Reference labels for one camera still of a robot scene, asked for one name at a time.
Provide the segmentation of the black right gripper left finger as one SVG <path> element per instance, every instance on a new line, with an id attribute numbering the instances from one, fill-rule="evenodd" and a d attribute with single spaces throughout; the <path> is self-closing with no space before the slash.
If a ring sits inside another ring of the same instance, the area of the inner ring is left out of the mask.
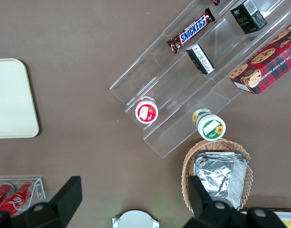
<path id="1" fill-rule="evenodd" d="M 10 228 L 66 228 L 82 202 L 80 176 L 72 176 L 48 203 L 10 219 Z"/>

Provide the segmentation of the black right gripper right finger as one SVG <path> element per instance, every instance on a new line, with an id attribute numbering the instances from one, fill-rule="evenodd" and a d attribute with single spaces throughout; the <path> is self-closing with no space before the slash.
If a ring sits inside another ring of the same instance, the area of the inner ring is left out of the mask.
<path id="1" fill-rule="evenodd" d="M 248 228 L 247 217 L 222 201 L 214 201 L 197 176 L 189 176 L 188 196 L 194 217 L 186 228 Z"/>

